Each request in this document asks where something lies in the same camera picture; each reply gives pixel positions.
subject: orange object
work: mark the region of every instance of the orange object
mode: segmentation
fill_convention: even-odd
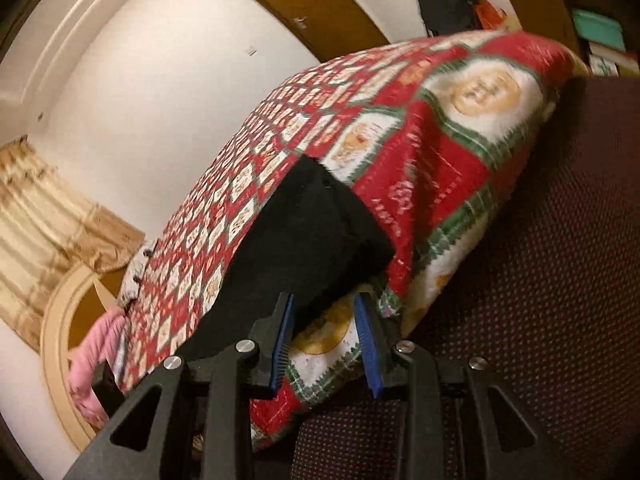
[[[507,17],[506,12],[502,9],[497,10],[489,2],[482,2],[474,6],[474,11],[484,30],[495,30],[499,28]]]

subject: striped curtain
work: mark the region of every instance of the striped curtain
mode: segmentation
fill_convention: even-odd
[[[0,317],[33,349],[49,297],[73,264],[121,268],[143,238],[72,189],[26,140],[0,150]]]

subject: green container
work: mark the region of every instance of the green container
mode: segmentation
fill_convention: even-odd
[[[625,42],[622,39],[622,26],[610,18],[605,18],[594,12],[574,9],[575,30],[584,40],[616,48],[624,52]]]

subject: red patterned blanket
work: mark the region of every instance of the red patterned blanket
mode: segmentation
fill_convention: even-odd
[[[360,196],[396,248],[378,296],[407,334],[478,243],[558,90],[583,65],[522,32],[423,38],[287,79],[251,113],[168,223],[130,311],[123,387],[169,356],[215,300],[242,237],[302,153]],[[251,406],[257,447],[361,373],[351,297],[293,343],[273,401]]]

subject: dotted fabric surface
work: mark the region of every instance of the dotted fabric surface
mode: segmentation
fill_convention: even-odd
[[[568,85],[511,201],[412,334],[438,356],[484,356],[588,479],[640,434],[639,102],[631,79]],[[359,388],[303,423],[293,478],[393,478],[388,454],[364,450],[395,452],[398,423],[374,403],[350,412]],[[446,448],[460,478],[450,431]]]

